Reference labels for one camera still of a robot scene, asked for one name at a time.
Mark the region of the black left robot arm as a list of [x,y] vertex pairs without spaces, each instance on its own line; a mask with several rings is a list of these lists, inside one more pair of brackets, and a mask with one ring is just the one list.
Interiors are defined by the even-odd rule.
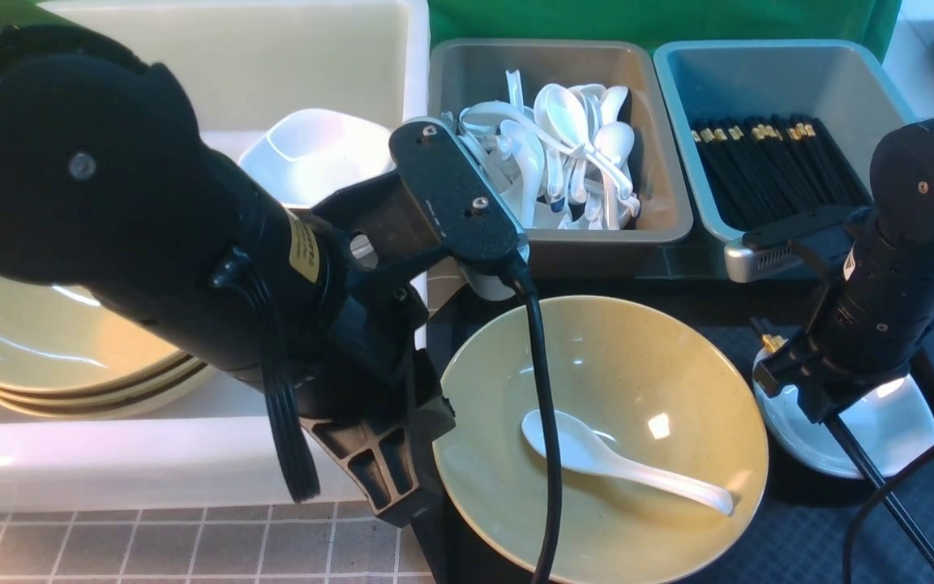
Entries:
[[289,494],[321,492],[308,440],[404,527],[441,502],[455,426],[416,348],[410,281],[443,256],[413,230],[452,189],[441,137],[305,219],[208,147],[163,64],[34,11],[0,21],[0,277],[78,285],[264,395]]

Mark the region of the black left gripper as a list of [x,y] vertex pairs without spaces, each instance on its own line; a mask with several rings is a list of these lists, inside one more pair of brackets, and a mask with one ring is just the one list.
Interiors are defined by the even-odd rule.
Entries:
[[306,216],[328,263],[302,426],[394,527],[442,505],[431,447],[456,425],[416,345],[429,311],[412,281],[437,261],[436,244],[413,234],[424,217],[394,170],[338,190]]

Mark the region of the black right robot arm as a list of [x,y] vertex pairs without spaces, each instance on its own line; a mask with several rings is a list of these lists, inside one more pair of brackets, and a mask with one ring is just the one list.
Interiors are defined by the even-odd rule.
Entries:
[[769,398],[795,388],[812,423],[905,377],[934,333],[934,118],[887,133],[868,177],[870,206],[772,230],[820,284],[807,324],[769,351],[752,379]]

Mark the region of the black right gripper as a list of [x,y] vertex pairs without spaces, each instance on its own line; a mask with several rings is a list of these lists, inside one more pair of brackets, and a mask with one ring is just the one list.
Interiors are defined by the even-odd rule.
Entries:
[[753,387],[768,399],[781,396],[786,389],[795,389],[800,413],[809,422],[822,424],[890,382],[916,380],[915,362],[923,355],[924,342],[934,333],[934,317],[915,354],[901,365],[872,372],[859,372],[831,362],[803,329],[792,337],[784,337],[776,333],[766,318],[752,318],[750,328],[766,350],[753,364]]

